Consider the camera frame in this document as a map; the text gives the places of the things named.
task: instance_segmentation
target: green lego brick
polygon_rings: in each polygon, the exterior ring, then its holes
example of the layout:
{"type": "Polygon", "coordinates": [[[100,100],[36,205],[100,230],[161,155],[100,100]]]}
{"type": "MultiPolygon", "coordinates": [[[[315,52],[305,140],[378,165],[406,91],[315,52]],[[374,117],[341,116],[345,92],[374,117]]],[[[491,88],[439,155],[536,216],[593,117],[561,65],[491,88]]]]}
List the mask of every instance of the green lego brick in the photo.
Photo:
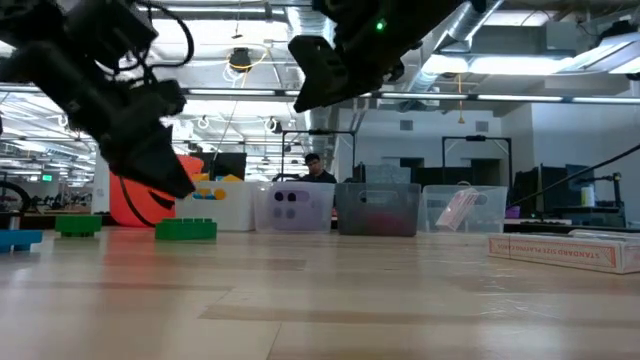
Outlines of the green lego brick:
{"type": "Polygon", "coordinates": [[[56,216],[56,232],[64,236],[93,236],[102,230],[102,216],[60,215],[56,216]]]}
{"type": "Polygon", "coordinates": [[[218,224],[211,219],[164,219],[156,225],[156,240],[216,240],[218,224]]]}

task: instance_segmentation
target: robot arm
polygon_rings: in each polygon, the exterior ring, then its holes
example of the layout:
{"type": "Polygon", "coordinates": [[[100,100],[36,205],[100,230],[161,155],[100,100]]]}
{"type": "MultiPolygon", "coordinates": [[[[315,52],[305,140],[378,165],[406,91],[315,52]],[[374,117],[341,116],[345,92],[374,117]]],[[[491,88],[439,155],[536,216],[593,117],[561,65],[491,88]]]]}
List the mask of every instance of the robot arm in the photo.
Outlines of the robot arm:
{"type": "MultiPolygon", "coordinates": [[[[468,0],[482,13],[486,0],[468,0]]],[[[386,75],[404,73],[400,58],[460,4],[428,0],[313,0],[315,10],[336,22],[335,47],[321,36],[299,35],[289,51],[306,75],[297,112],[328,106],[373,90],[386,75]]]]}
{"type": "MultiPolygon", "coordinates": [[[[162,8],[148,0],[135,3],[162,8]]],[[[186,32],[190,53],[184,63],[193,56],[186,32]]],[[[0,64],[0,81],[33,82],[67,113],[73,128],[98,142],[116,175],[182,198],[194,187],[173,152],[172,129],[159,119],[182,112],[186,99],[175,80],[156,80],[140,55],[157,36],[133,0],[81,0],[67,13],[55,0],[0,0],[0,40],[16,47],[0,64]],[[109,79],[97,64],[117,74],[128,53],[144,69],[138,82],[109,79]]]]}

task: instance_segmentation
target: green led light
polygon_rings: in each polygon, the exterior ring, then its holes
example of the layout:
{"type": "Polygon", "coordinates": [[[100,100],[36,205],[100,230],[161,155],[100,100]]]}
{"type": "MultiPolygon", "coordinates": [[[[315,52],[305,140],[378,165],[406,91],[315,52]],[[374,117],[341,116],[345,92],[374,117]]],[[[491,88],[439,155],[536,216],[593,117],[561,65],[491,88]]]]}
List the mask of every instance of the green led light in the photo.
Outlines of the green led light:
{"type": "Polygon", "coordinates": [[[376,30],[378,31],[384,31],[386,27],[387,27],[387,22],[384,19],[381,19],[376,23],[376,30]]]}

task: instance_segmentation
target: plastic storage bin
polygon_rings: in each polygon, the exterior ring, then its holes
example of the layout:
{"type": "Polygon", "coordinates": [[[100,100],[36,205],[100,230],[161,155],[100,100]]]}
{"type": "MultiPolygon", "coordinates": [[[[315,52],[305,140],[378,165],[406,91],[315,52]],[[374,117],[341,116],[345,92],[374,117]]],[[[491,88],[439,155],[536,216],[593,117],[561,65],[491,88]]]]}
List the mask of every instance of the plastic storage bin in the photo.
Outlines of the plastic storage bin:
{"type": "Polygon", "coordinates": [[[253,192],[258,183],[200,181],[196,191],[176,200],[177,218],[206,218],[218,223],[218,231],[255,229],[253,192]]]}
{"type": "Polygon", "coordinates": [[[416,235],[418,184],[338,184],[336,201],[342,235],[416,235]]]}
{"type": "Polygon", "coordinates": [[[335,185],[260,183],[255,192],[259,232],[329,232],[335,185]]]}
{"type": "Polygon", "coordinates": [[[507,191],[501,186],[425,186],[419,229],[428,233],[502,233],[507,191]]]}

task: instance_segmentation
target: person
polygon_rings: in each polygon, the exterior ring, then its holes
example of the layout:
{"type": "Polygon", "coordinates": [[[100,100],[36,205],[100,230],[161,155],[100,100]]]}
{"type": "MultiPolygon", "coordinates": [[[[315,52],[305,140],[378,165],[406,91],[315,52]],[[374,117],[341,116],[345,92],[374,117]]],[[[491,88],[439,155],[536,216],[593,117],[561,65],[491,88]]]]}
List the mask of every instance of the person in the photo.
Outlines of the person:
{"type": "Polygon", "coordinates": [[[304,157],[304,163],[309,168],[309,174],[305,175],[300,181],[317,182],[326,184],[336,184],[336,178],[329,174],[322,166],[320,156],[318,154],[309,154],[304,157]]]}

